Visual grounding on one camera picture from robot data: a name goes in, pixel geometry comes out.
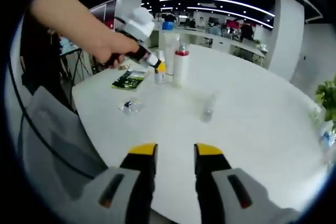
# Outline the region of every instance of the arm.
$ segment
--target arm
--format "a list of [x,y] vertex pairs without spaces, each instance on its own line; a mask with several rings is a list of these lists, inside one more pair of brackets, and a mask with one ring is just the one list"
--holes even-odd
[[30,11],[42,24],[93,54],[101,63],[112,53],[136,52],[139,48],[134,40],[97,20],[78,0],[33,0]]

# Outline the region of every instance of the blue container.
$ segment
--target blue container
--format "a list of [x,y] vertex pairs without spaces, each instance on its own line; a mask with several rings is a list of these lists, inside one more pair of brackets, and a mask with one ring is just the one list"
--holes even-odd
[[173,30],[174,22],[163,22],[162,23],[162,30]]

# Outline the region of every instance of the white round table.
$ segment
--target white round table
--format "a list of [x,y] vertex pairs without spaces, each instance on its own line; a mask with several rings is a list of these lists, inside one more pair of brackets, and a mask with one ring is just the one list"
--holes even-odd
[[[325,179],[322,151],[309,111],[316,105],[301,91],[248,61],[190,46],[184,89],[154,84],[150,74],[137,92],[112,89],[123,71],[105,70],[73,89],[80,119],[108,166],[119,166],[135,145],[159,145],[152,208],[180,223],[201,223],[195,191],[193,145],[220,148],[232,167],[264,185],[279,207],[301,210]],[[213,118],[201,121],[203,104],[219,91]],[[129,97],[145,108],[125,115]]]

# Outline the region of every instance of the ceiling light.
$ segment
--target ceiling light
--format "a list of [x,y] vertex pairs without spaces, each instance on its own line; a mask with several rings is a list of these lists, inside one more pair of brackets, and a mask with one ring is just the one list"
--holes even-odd
[[245,4],[245,3],[233,1],[233,0],[210,0],[210,1],[221,1],[221,2],[231,3],[231,4],[241,5],[241,6],[245,6],[245,7],[248,7],[248,8],[252,8],[254,10],[258,10],[258,11],[260,11],[262,13],[266,13],[269,16],[275,17],[275,15],[273,13],[270,13],[270,12],[268,12],[266,10],[263,10],[263,9],[258,8],[258,7],[255,7],[255,6],[252,6],[252,5],[248,5],[248,4]]
[[217,9],[210,9],[210,8],[202,8],[202,7],[187,7],[187,9],[202,9],[202,10],[213,10],[214,12],[219,12],[219,13],[227,13],[227,14],[232,14],[232,15],[236,15],[236,16],[239,16],[239,17],[242,17],[242,18],[248,18],[252,21],[255,21],[255,22],[258,22],[260,24],[263,24],[264,26],[268,26],[269,28],[273,28],[272,26],[262,22],[262,21],[259,21],[257,19],[254,19],[254,18],[250,18],[250,17],[247,17],[247,16],[244,16],[242,14],[238,14],[238,13],[232,13],[232,12],[227,12],[225,10],[217,10]]

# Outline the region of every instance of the white pillar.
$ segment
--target white pillar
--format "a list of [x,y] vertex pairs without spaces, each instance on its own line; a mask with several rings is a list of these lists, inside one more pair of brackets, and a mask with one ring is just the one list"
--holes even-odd
[[265,67],[287,81],[290,81],[299,59],[304,11],[295,0],[276,0],[274,28]]

